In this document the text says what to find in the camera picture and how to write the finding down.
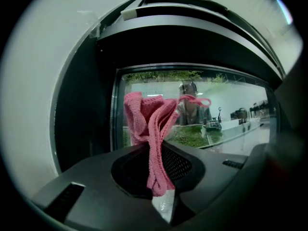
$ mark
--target tree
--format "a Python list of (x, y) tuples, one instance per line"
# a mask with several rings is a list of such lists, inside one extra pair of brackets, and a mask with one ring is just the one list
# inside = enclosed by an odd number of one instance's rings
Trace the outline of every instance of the tree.
[(152, 71), (128, 74), (123, 79), (129, 83), (165, 81), (194, 81), (201, 79), (201, 71)]

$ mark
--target light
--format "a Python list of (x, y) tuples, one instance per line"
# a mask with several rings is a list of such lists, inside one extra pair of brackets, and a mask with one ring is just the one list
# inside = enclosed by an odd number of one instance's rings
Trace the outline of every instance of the light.
[(289, 12), (288, 8), (285, 6), (285, 4), (281, 0), (276, 0), (279, 4), (279, 7), (281, 8), (283, 15), (285, 19), (287, 20), (287, 24), (291, 24), (293, 22), (293, 18), (291, 16), (291, 13)]
[(148, 97), (163, 96), (163, 94), (149, 94)]

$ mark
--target black slot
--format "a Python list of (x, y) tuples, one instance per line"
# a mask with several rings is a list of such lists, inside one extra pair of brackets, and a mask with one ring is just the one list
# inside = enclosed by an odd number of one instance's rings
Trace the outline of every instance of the black slot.
[(244, 164), (237, 163), (237, 162), (234, 162), (234, 161), (231, 161), (231, 160), (226, 160), (222, 164), (224, 164), (226, 166), (238, 168), (238, 169), (242, 169), (242, 167), (244, 166)]
[(70, 184), (60, 195), (45, 209), (45, 213), (59, 222), (64, 222), (68, 212), (84, 190), (84, 186)]

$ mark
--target pink cloth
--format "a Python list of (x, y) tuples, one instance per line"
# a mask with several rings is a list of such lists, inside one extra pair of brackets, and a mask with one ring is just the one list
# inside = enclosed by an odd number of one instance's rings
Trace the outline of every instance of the pink cloth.
[[(179, 99), (163, 99), (161, 95), (143, 98), (141, 92), (132, 92), (124, 97), (132, 144), (148, 142), (150, 145), (147, 187), (152, 189), (153, 196), (163, 196), (166, 190), (175, 189), (163, 166), (161, 144), (179, 117), (175, 111), (183, 99), (200, 106), (211, 105), (209, 99), (197, 99), (191, 95)], [(202, 104), (201, 100), (207, 100), (209, 105)]]

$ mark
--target window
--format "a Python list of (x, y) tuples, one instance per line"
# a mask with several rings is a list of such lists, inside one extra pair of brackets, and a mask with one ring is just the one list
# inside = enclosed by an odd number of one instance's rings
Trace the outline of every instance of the window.
[(131, 146), (123, 101), (133, 91), (140, 91), (144, 98), (162, 95), (168, 99), (190, 94), (211, 100), (209, 108), (181, 102), (180, 117), (166, 141), (219, 153), (249, 155), (254, 146), (274, 138), (278, 110), (265, 82), (232, 72), (187, 68), (147, 72), (138, 68), (138, 72), (119, 73), (117, 105), (113, 111), (114, 149)]

